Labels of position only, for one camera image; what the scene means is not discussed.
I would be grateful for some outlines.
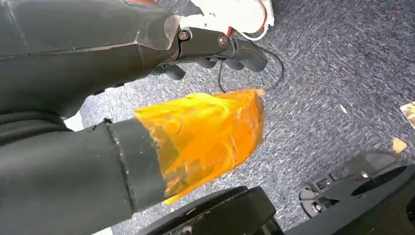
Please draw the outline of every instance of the robotic hand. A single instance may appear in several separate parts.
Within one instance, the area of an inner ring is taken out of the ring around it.
[[[0,234],[91,234],[166,199],[154,141],[137,119],[66,128],[87,96],[148,74],[181,79],[180,63],[266,66],[252,44],[180,29],[146,2],[0,3]]]

